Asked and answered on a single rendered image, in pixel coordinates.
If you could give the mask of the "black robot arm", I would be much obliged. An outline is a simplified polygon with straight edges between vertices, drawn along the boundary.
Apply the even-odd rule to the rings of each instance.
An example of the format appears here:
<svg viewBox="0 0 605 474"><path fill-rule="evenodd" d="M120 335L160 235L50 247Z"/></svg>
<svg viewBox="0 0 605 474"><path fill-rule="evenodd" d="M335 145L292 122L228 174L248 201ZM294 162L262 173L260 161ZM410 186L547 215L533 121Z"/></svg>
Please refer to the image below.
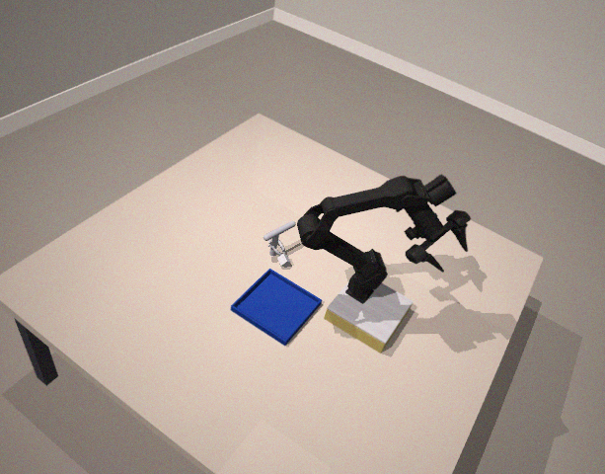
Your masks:
<svg viewBox="0 0 605 474"><path fill-rule="evenodd" d="M297 221L303 246L324 249L353 266L355 274L350 278L346 294L364 304L374 290L387 277L387 269L380 253L371 249L362 252L330 232L340 217L379 207L389 207L397 212L405 209L413 222L427 216L431 208L456 195L446 177L438 175L424 185L420 179L399 176L386 181L381 187L340 197L325 197L312 206ZM324 213L322 218L319 216Z"/></svg>

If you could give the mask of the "blue tray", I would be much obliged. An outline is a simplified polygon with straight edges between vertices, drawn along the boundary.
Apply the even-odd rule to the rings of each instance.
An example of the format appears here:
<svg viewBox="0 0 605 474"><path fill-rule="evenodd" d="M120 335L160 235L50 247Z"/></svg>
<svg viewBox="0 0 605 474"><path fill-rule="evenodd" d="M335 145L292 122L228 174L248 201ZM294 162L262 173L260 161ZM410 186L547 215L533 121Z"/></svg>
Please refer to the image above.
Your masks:
<svg viewBox="0 0 605 474"><path fill-rule="evenodd" d="M319 297L268 269L230 311L286 346L321 303Z"/></svg>

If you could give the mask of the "grey metal ring with small tab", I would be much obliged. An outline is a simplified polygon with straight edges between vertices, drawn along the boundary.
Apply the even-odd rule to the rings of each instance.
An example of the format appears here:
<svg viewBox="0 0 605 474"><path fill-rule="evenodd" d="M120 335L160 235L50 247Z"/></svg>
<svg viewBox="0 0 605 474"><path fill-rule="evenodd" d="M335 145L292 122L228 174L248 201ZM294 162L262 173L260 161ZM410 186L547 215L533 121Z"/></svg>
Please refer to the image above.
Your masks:
<svg viewBox="0 0 605 474"><path fill-rule="evenodd" d="M279 255L278 260L279 260L280 264L281 264L283 267L288 266L288 265L289 265L291 262L290 262L290 260L289 260L288 256L286 255L285 249L284 249L283 245L281 244L281 242L278 240L278 244L280 245L280 247L281 247L281 249L282 249L282 251L283 251L283 254L279 253L279 252L278 252L278 251L275 249L275 247L273 246L273 244L272 244L271 240L268 240L268 243L269 243L270 247L273 249L273 251L274 251L274 252L275 252L277 255Z"/></svg>

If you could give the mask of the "grey metal t-shaped stake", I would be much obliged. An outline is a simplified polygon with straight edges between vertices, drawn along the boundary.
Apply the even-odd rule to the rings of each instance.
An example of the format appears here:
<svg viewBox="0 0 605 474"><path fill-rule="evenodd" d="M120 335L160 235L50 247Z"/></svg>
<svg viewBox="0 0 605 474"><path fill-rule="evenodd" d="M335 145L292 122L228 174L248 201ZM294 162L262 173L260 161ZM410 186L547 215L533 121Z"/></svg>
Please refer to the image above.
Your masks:
<svg viewBox="0 0 605 474"><path fill-rule="evenodd" d="M285 232L285 231L293 228L295 225L296 225L295 221L290 221L290 222L284 224L283 226L281 226L281 227L279 227L279 228L277 228L277 229L275 229L275 230L267 233L264 236L264 240L268 241L268 240L272 239L271 242L272 242L273 246L275 247L275 249L277 249L277 243L278 243L279 234L281 234L281 233L283 233L283 232ZM268 245L268 247L270 247L270 245ZM271 247L270 247L269 254L271 256L275 256L275 254L276 254Z"/></svg>

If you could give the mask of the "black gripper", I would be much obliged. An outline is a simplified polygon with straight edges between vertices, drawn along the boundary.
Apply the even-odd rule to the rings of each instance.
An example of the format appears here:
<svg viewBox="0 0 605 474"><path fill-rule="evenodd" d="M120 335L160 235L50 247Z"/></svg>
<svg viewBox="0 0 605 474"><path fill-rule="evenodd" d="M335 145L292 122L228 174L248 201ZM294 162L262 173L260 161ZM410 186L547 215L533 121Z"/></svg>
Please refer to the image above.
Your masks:
<svg viewBox="0 0 605 474"><path fill-rule="evenodd" d="M467 222L471 219L471 217L466 211L455 210L446 217L447 223L443 225L437 216L438 215L431 210L427 216L414 222L414 226L416 226L416 228L422 234L425 241L420 245L414 244L411 248L409 248L409 250L406 252L406 257L414 264L418 264L419 262L424 263L427 261L441 272L444 272L442 267L437 263L433 256L428 254L425 250L449 230L451 230L457 237L464 251L468 252L465 228L467 227Z"/></svg>

